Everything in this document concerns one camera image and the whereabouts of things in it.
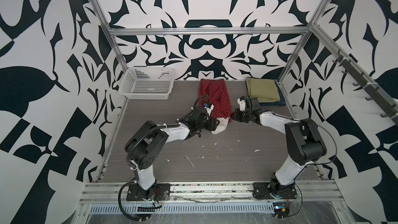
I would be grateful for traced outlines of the olive green skirt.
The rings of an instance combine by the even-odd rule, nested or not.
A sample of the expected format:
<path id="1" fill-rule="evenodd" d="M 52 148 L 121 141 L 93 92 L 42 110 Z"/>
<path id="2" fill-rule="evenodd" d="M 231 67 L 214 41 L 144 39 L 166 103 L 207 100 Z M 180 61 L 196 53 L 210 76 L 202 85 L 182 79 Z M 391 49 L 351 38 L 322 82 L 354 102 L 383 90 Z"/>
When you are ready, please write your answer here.
<path id="1" fill-rule="evenodd" d="M 280 100 L 274 80 L 246 78 L 246 86 L 250 98 L 261 102 L 276 102 Z"/>

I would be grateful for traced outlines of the red polka dot skirt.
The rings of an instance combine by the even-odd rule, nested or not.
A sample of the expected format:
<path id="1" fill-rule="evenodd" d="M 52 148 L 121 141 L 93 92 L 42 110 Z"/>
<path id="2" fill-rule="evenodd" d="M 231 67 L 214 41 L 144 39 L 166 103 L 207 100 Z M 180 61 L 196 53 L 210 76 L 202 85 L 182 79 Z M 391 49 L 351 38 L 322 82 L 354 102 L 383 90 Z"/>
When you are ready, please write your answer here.
<path id="1" fill-rule="evenodd" d="M 228 124 L 232 122 L 232 106 L 226 81 L 223 79 L 201 79 L 198 96 L 203 95 L 208 96 L 204 102 L 213 106 L 210 117 L 219 121 L 218 126 L 211 133 L 216 135 L 225 131 Z"/>

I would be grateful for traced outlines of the blue denim skirt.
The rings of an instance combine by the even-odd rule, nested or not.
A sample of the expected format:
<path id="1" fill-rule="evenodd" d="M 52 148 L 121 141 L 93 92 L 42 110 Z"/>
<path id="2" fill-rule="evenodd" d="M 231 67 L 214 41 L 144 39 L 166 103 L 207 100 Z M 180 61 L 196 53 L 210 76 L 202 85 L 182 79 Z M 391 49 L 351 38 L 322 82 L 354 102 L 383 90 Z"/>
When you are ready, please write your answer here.
<path id="1" fill-rule="evenodd" d="M 278 85 L 277 81 L 274 81 L 274 83 L 277 88 L 277 92 L 279 94 L 280 100 L 276 101 L 276 102 L 261 102 L 260 103 L 261 106 L 286 106 L 286 99 L 283 95 L 283 92 L 282 92 L 280 86 Z"/>

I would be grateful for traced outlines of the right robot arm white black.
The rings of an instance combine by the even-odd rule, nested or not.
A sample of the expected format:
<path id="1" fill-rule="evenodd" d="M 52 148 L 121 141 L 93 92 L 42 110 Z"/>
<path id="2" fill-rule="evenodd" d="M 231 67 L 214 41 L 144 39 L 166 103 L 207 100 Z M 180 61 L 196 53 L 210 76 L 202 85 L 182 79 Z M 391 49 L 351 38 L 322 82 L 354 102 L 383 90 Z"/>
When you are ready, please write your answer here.
<path id="1" fill-rule="evenodd" d="M 232 114 L 238 122 L 254 122 L 258 125 L 274 129 L 286 137 L 288 156 L 268 185 L 270 193 L 276 195 L 295 184 L 297 177 L 307 166 L 315 164 L 326 155 L 327 148 L 311 119 L 296 120 L 266 110 L 258 99 L 240 97 L 237 99 L 239 108 Z"/>

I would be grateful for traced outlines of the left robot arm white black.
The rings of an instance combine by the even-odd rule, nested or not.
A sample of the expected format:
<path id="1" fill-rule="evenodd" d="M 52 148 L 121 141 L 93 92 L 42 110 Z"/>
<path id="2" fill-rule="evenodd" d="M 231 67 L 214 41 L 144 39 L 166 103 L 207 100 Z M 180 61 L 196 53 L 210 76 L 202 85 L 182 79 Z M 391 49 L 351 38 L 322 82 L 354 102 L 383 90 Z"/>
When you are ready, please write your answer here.
<path id="1" fill-rule="evenodd" d="M 125 146 L 126 163 L 134 171 L 142 190 L 147 191 L 156 184 L 153 164 L 165 144 L 201 136 L 202 130 L 216 130 L 220 121 L 210 117 L 213 109 L 210 103 L 196 106 L 175 124 L 156 125 L 153 121 L 146 121 L 133 135 Z"/>

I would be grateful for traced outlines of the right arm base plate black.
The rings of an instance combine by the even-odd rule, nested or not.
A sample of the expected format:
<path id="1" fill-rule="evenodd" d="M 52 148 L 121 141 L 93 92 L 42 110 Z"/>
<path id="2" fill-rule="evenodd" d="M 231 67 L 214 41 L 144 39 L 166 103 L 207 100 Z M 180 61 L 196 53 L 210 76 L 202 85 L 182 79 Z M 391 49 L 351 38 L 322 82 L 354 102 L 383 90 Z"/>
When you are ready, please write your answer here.
<path id="1" fill-rule="evenodd" d="M 264 183 L 253 183 L 253 188 L 253 197 L 259 200 L 296 199 L 297 195 L 295 184 L 283 186 L 275 180 Z"/>

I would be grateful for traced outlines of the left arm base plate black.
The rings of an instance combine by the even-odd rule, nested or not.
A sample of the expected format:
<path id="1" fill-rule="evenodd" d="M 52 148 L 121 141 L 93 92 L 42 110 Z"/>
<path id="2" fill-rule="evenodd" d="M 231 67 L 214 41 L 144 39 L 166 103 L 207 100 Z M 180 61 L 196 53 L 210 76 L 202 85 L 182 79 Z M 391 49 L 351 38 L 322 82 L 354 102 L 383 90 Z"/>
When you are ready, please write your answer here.
<path id="1" fill-rule="evenodd" d="M 154 200 L 163 201 L 170 196 L 171 184 L 155 183 L 149 189 L 144 190 L 139 184 L 129 185 L 126 200 L 127 201 L 144 201 Z"/>

